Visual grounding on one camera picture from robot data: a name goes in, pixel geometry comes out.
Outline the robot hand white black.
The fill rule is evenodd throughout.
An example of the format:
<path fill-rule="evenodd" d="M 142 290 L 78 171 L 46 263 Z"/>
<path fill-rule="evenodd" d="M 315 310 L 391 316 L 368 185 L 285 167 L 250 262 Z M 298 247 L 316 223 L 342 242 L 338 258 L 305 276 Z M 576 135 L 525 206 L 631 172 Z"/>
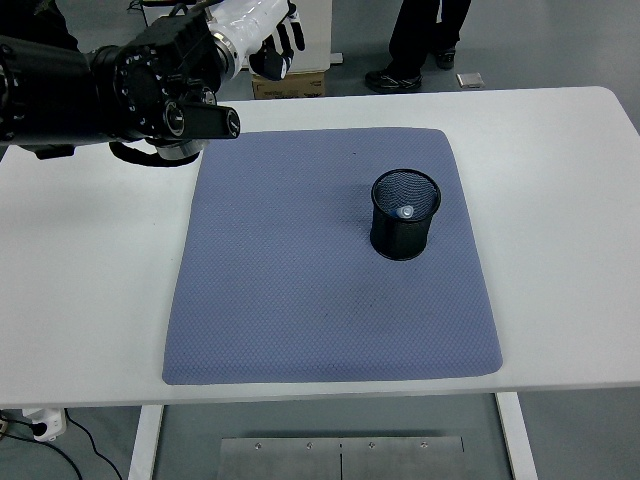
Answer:
<path fill-rule="evenodd" d="M 291 1 L 222 1 L 208 9 L 207 24 L 225 81 L 244 64 L 269 81 L 281 81 L 295 53 L 306 47 L 300 15 Z"/>

